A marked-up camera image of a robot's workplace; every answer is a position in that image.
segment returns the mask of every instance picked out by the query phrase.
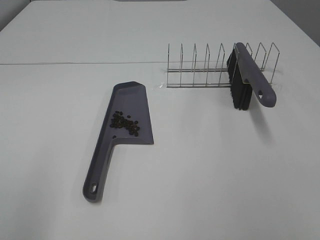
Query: metal dish rack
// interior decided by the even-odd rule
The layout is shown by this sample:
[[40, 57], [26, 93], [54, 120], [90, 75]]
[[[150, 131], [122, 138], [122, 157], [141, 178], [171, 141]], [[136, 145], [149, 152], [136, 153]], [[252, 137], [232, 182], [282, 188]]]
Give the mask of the metal dish rack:
[[[247, 42], [245, 47], [247, 48], [248, 52], [253, 56], [253, 51], [250, 46], [250, 44]], [[268, 63], [268, 60], [270, 59], [270, 55], [272, 52], [272, 49], [276, 50], [276, 60], [274, 64], [274, 68], [272, 70], [272, 77], [269, 80], [269, 83], [272, 84], [275, 71], [277, 68], [278, 60], [279, 60], [279, 55], [280, 51], [276, 44], [273, 42], [269, 48], [269, 51], [266, 50], [265, 46], [260, 42], [257, 48], [257, 51], [254, 56], [254, 61], [256, 62], [257, 56], [259, 53], [263, 53], [263, 60], [261, 64], [261, 71], [264, 72], [266, 69], [266, 65]], [[180, 48], [180, 60], [179, 62], [172, 61], [170, 62], [170, 43], [168, 44], [168, 56], [167, 56], [167, 82], [166, 82], [166, 87], [167, 88], [228, 88], [231, 86], [228, 81], [222, 81], [222, 75], [223, 73], [228, 72], [227, 68], [227, 63], [226, 61], [226, 51], [224, 45], [221, 43], [217, 60], [216, 62], [210, 62], [211, 59], [211, 52], [210, 52], [210, 47], [209, 44], [206, 44], [205, 48], [205, 58], [204, 61], [198, 61], [197, 62], [197, 46], [196, 44], [193, 45], [193, 55], [192, 55], [192, 61], [185, 61], [184, 60], [184, 46], [181, 43], [181, 48]], [[202, 63], [202, 67], [197, 67], [197, 64]], [[183, 74], [187, 73], [189, 80], [183, 81]], [[210, 82], [208, 81], [208, 75], [209, 73], [215, 73], [219, 74], [218, 75], [218, 80], [216, 82]], [[178, 78], [178, 81], [172, 81], [170, 79], [170, 75], [172, 74], [178, 74], [175, 79]], [[200, 77], [200, 81], [195, 81], [196, 80], [196, 74], [201, 74], [202, 76]]]

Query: gray wall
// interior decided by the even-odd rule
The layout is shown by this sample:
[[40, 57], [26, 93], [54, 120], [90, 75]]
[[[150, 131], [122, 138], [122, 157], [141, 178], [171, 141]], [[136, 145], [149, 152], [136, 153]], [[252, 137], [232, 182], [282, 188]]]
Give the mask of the gray wall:
[[29, 3], [30, 0], [0, 0], [0, 31]]
[[320, 0], [271, 0], [320, 46]]

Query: brush handle hole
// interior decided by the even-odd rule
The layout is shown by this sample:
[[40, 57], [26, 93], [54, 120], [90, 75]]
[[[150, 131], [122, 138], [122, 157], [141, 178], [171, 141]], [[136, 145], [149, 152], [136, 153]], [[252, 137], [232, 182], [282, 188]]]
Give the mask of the brush handle hole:
[[258, 96], [259, 96], [259, 98], [260, 99], [262, 99], [262, 96], [263, 96], [264, 94], [262, 93], [262, 91], [261, 90], [259, 90], [259, 92], [258, 92]]

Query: dustpan handle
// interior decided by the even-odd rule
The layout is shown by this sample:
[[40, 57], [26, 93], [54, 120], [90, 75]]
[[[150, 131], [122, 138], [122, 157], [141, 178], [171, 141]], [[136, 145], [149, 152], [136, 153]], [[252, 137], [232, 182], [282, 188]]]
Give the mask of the dustpan handle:
[[272, 108], [276, 105], [277, 96], [269, 82], [255, 63], [245, 45], [238, 42], [234, 47], [237, 63], [244, 83], [250, 83], [259, 102]]
[[110, 139], [106, 134], [106, 128], [108, 126], [107, 115], [108, 112], [104, 117], [99, 138], [82, 189], [85, 199], [92, 203], [98, 202], [102, 198], [112, 150], [117, 141], [116, 139]]

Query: wire rack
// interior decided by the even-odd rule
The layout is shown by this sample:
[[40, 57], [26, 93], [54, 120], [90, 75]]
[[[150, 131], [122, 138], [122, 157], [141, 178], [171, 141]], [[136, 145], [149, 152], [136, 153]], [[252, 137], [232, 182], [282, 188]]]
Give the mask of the wire rack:
[[[253, 58], [253, 50], [248, 42], [246, 43], [245, 47]], [[278, 47], [273, 42], [267, 51], [265, 46], [260, 42], [253, 58], [260, 67], [261, 71], [264, 72], [267, 63], [269, 62], [271, 52], [274, 52], [273, 49], [275, 50], [276, 59], [274, 67], [271, 70], [272, 75], [269, 80], [270, 84], [273, 82], [279, 60], [280, 51]], [[228, 88], [231, 86], [229, 79], [225, 76], [223, 77], [223, 73], [228, 72], [226, 59], [229, 57], [229, 55], [226, 56], [225, 47], [222, 43], [220, 44], [216, 61], [211, 61], [209, 44], [206, 44], [205, 47], [204, 61], [197, 61], [197, 55], [197, 46], [194, 44], [192, 61], [185, 61], [184, 46], [181, 43], [179, 62], [170, 62], [170, 43], [168, 44], [167, 88]], [[257, 61], [258, 55], [262, 56], [260, 61]], [[211, 73], [214, 74], [216, 78], [213, 82], [211, 80], [209, 81], [209, 74]]]

